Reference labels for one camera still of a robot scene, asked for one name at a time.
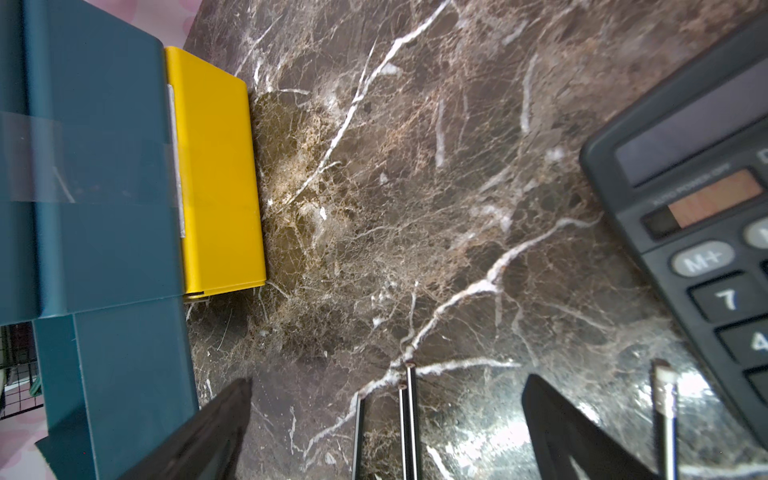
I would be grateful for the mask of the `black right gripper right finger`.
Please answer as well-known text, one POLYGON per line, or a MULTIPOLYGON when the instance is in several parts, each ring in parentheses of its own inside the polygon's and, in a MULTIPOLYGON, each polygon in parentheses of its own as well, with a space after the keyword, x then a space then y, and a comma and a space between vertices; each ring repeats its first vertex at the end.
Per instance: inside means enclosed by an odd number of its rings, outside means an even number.
POLYGON ((543 479, 576 479, 575 465, 590 479, 658 477, 541 376, 528 376, 521 402, 543 479))

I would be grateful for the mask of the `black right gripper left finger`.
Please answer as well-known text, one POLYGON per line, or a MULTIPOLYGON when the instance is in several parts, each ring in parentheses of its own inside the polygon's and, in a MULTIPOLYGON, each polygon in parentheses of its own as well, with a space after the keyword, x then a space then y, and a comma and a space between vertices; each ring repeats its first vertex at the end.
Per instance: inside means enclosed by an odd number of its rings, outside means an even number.
POLYGON ((251 397, 252 381, 236 379, 122 477, 234 479, 251 397))

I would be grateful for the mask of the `teal drawer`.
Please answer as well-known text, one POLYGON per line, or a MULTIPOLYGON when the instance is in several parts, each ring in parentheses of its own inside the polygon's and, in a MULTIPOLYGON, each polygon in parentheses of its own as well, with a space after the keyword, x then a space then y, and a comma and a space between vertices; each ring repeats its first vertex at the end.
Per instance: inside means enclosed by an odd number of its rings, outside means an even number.
POLYGON ((118 479, 198 411, 178 297, 33 322, 58 479, 118 479))

